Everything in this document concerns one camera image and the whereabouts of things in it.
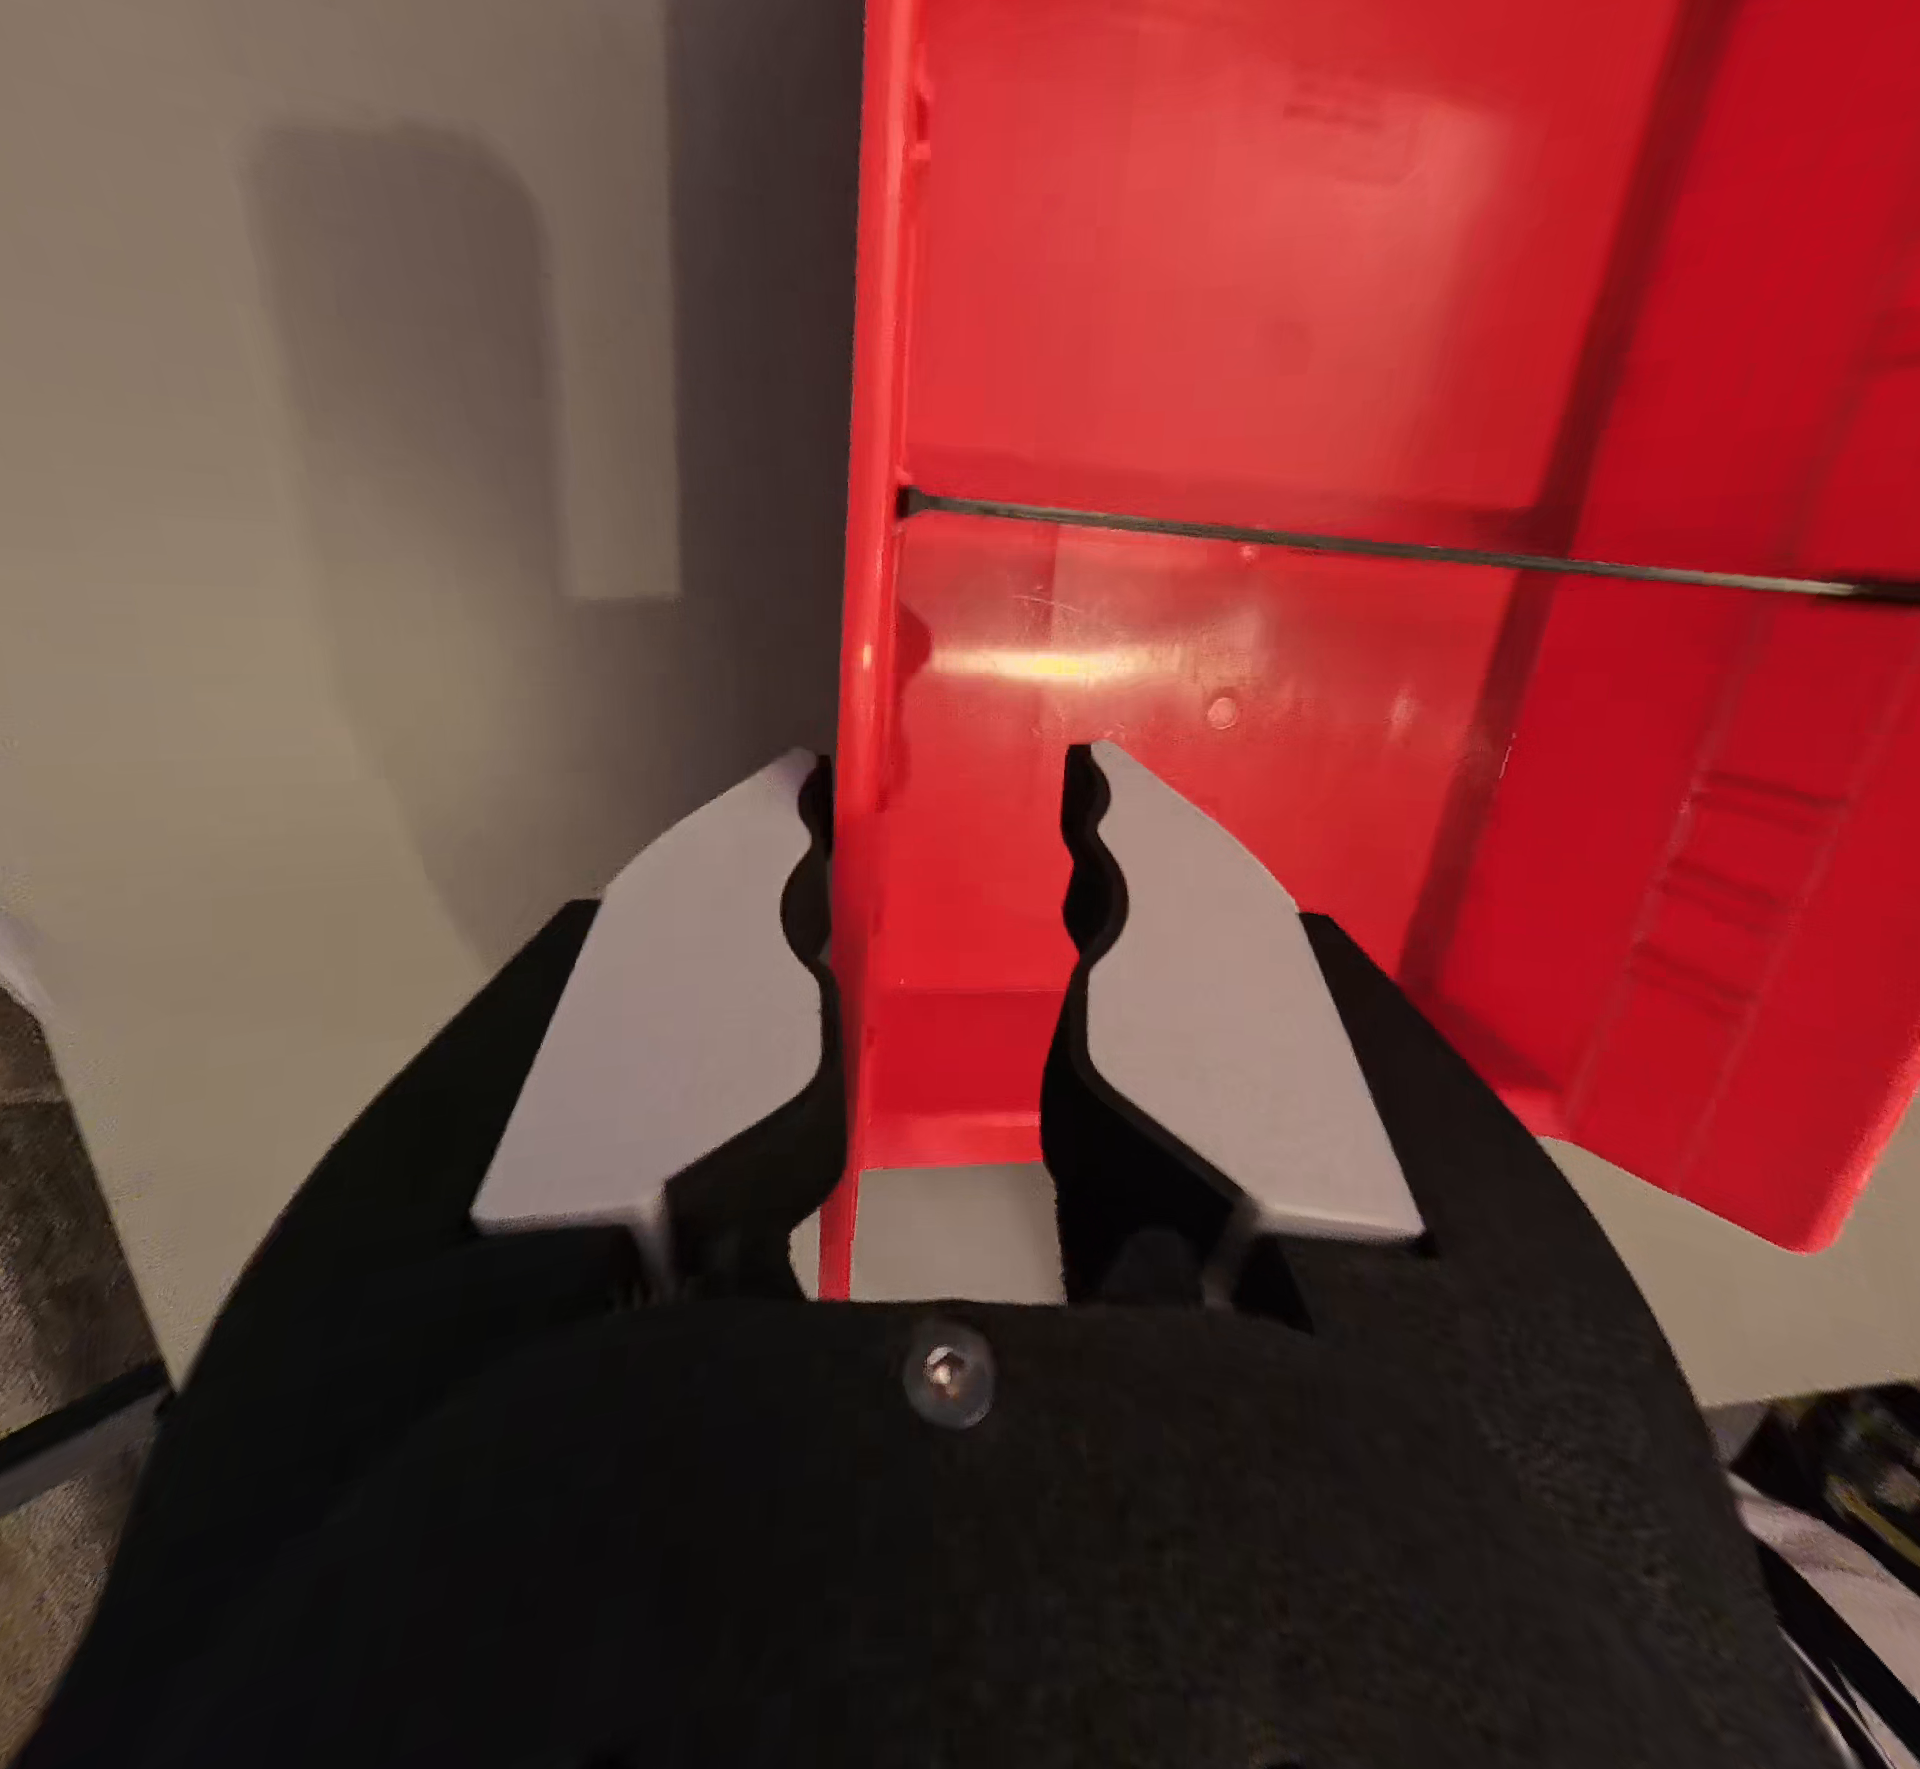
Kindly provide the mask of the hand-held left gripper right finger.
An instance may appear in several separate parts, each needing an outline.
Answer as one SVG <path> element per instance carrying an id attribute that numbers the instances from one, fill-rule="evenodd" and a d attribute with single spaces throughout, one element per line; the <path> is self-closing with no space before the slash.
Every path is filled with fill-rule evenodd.
<path id="1" fill-rule="evenodd" d="M 1042 1147 L 1071 1304 L 1297 1309 L 1286 1243 L 1428 1235 L 1292 893 L 1116 742 L 1068 748 Z"/>

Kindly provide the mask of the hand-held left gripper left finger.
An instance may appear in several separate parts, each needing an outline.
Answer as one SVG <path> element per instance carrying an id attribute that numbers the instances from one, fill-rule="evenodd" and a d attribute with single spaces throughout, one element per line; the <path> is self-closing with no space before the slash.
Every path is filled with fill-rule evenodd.
<path id="1" fill-rule="evenodd" d="M 616 1229 L 662 1298 L 801 1297 L 845 1181 L 832 764 L 791 749 L 612 880 L 473 1201 L 480 1234 Z"/>

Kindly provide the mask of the red plastic bin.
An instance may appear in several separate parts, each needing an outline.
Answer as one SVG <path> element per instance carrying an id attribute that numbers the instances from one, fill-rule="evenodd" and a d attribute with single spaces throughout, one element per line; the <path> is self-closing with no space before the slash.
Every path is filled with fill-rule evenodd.
<path id="1" fill-rule="evenodd" d="M 866 0 L 852 1176 L 1040 1156 L 1116 742 L 1791 1253 L 1916 1092 L 1916 0 Z"/>

